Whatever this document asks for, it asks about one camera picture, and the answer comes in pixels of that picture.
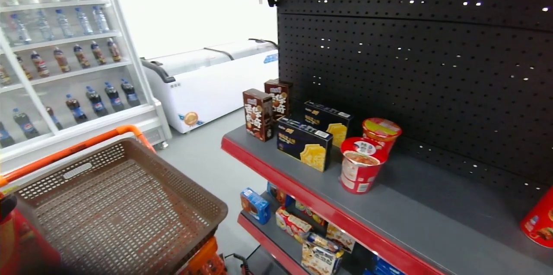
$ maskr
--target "brown snack box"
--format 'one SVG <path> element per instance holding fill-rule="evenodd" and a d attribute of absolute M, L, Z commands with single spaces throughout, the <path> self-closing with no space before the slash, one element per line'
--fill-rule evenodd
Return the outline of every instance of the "brown snack box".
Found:
<path fill-rule="evenodd" d="M 265 82 L 265 92 L 273 97 L 273 118 L 290 115 L 290 88 L 292 83 L 279 79 Z"/>
<path fill-rule="evenodd" d="M 247 132 L 263 142 L 271 139 L 273 137 L 273 98 L 253 88 L 242 94 Z"/>

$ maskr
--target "white chest freezer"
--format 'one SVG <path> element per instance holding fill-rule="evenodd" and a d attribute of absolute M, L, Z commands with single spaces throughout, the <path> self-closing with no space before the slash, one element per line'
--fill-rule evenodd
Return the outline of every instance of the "white chest freezer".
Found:
<path fill-rule="evenodd" d="M 142 65 L 169 125 L 185 133 L 241 108 L 244 90 L 263 91 L 267 80 L 278 78 L 278 49 L 249 39 L 143 59 Z"/>

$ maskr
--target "red shelf edge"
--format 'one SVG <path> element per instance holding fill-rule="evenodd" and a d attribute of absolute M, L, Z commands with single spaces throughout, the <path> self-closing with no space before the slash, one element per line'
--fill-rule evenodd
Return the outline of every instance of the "red shelf edge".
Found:
<path fill-rule="evenodd" d="M 251 153 L 236 143 L 233 143 L 233 141 L 229 140 L 227 137 L 223 137 L 221 141 L 221 149 L 253 169 L 263 178 L 300 200 L 304 205 L 312 208 L 312 210 L 320 214 L 320 216 L 346 230 L 353 238 L 359 240 L 361 245 L 371 249 L 374 252 L 378 252 L 379 256 L 403 272 L 409 275 L 444 275 L 444 273 L 435 267 L 427 264 L 419 257 L 390 242 L 377 232 L 371 230 L 367 226 L 364 226 L 358 220 L 350 218 L 338 207 L 303 188 L 299 183 L 296 183 L 294 179 L 288 177 L 288 175 L 282 174 L 278 169 L 274 169 L 270 165 L 267 165 L 264 161 L 260 161 L 257 157 L 254 157 Z"/>
<path fill-rule="evenodd" d="M 277 244 L 271 241 L 263 232 L 261 232 L 253 223 L 243 214 L 238 215 L 238 224 L 240 224 L 255 240 L 259 242 L 275 259 L 291 274 L 308 275 L 308 273 L 289 255 L 287 255 Z"/>

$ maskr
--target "brown plastic basket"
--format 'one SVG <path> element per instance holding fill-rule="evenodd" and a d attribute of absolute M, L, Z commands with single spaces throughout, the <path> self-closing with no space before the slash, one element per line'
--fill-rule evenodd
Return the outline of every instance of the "brown plastic basket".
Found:
<path fill-rule="evenodd" d="M 80 274 L 166 274 L 215 233 L 227 205 L 135 139 L 120 139 L 16 192 Z"/>

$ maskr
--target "red canister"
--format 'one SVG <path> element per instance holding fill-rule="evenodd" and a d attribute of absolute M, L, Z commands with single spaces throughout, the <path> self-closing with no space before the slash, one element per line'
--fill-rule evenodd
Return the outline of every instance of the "red canister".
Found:
<path fill-rule="evenodd" d="M 371 139 L 377 145 L 377 149 L 383 149 L 386 153 L 390 153 L 399 135 L 401 128 L 392 121 L 378 117 L 363 121 L 363 137 Z"/>
<path fill-rule="evenodd" d="M 520 228 L 531 240 L 553 248 L 553 187 L 520 222 Z"/>
<path fill-rule="evenodd" d="M 371 188 L 388 153 L 377 149 L 377 144 L 367 138 L 353 137 L 344 140 L 340 182 L 353 194 L 363 194 Z"/>

